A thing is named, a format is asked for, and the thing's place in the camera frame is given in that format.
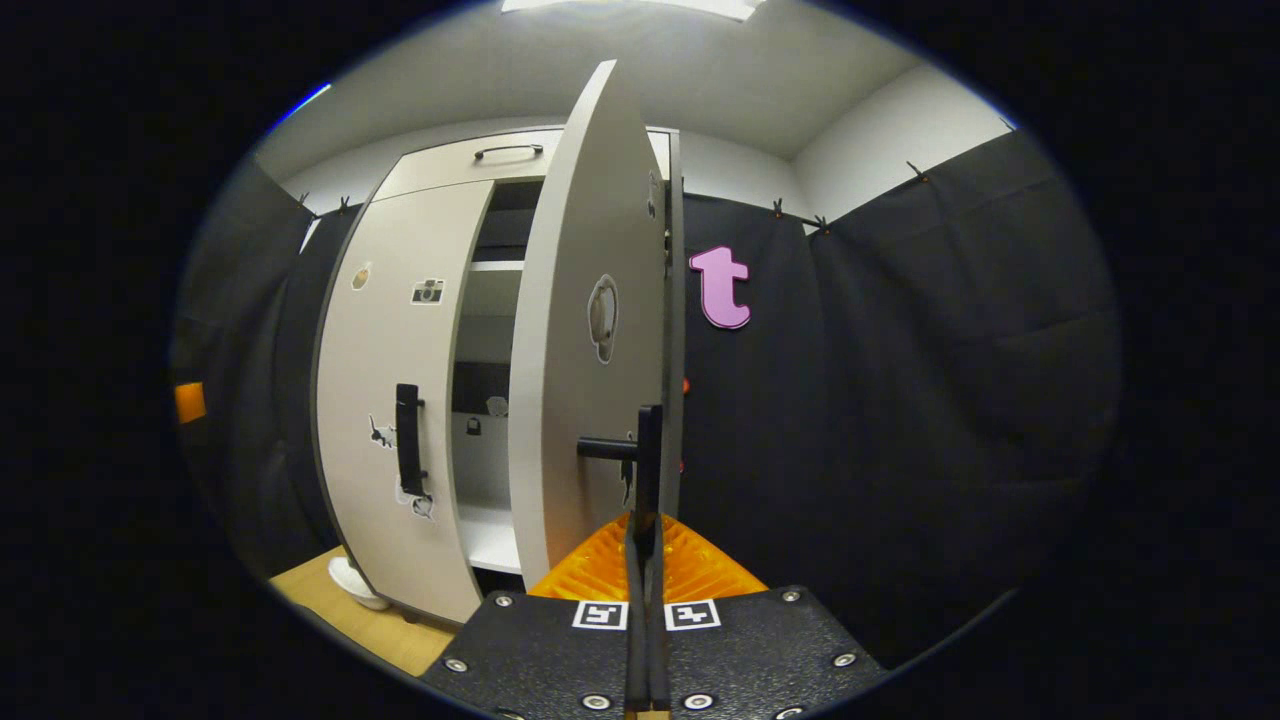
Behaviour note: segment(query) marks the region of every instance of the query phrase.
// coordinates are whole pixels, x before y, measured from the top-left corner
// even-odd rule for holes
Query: screw
[[[712,700],[712,696],[698,693],[685,698],[685,707],[689,710],[705,710],[710,707],[713,702],[716,701]]]

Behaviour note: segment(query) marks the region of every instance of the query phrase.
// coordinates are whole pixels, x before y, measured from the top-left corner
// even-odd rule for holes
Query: orange object
[[[178,423],[184,424],[205,416],[205,384],[187,383],[173,388],[178,401]]]
[[[630,512],[596,530],[561,560],[529,594],[559,600],[625,602],[626,529]],[[769,589],[707,538],[662,516],[663,602],[691,602]]]
[[[689,525],[662,516],[662,601],[692,602],[753,592],[768,585]]]

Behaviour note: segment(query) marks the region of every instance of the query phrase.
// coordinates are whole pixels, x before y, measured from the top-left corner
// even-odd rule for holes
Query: white bowl
[[[339,588],[347,591],[347,594],[370,610],[387,610],[392,606],[390,602],[378,597],[374,594],[374,591],[369,589],[365,579],[360,577],[360,573],[351,566],[351,562],[346,557],[333,557],[329,560],[329,577],[333,578],[333,582]]]

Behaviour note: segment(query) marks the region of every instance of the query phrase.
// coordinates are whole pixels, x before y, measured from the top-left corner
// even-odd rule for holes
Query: cabinet handle
[[[485,152],[493,152],[494,150],[515,150],[517,147],[531,147],[534,150],[534,155],[541,155],[543,154],[543,146],[541,145],[532,145],[532,143],[530,143],[530,145],[502,145],[499,147],[485,147],[484,150],[476,150],[476,160],[483,160]]]
[[[422,497],[422,457],[417,450],[417,410],[426,401],[417,397],[417,386],[396,386],[396,454],[401,468],[401,489],[404,495]]]

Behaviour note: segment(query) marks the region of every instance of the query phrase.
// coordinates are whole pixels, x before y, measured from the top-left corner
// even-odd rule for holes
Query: clip
[[[916,168],[915,165],[911,165],[910,160],[908,160],[906,164],[910,165],[913,170],[915,170],[915,176],[918,178],[920,178],[920,182],[929,182],[929,176],[922,173],[920,168]]]

